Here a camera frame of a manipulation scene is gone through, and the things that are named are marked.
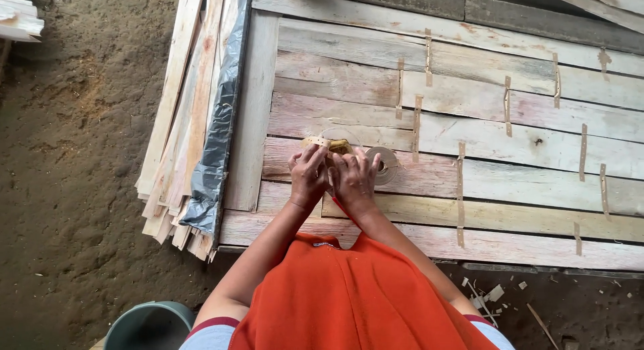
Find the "bucket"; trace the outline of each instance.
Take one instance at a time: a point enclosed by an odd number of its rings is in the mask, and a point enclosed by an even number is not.
[[[122,314],[105,337],[104,350],[177,350],[195,322],[178,302],[146,302]]]

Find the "woman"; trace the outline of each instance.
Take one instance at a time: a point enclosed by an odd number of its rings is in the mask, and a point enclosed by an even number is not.
[[[289,200],[206,299],[181,350],[513,349],[375,206],[380,162],[310,145]],[[331,188],[362,230],[350,249],[298,230]]]

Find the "soil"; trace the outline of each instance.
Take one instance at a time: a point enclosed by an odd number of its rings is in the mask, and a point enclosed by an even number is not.
[[[134,183],[178,0],[34,1],[43,42],[14,43],[0,86],[0,337],[5,349],[86,350],[136,304],[198,308],[236,256],[205,265],[141,234]],[[526,302],[559,343],[644,348],[642,280],[443,268],[459,286],[505,288],[496,319],[517,349],[550,346]]]

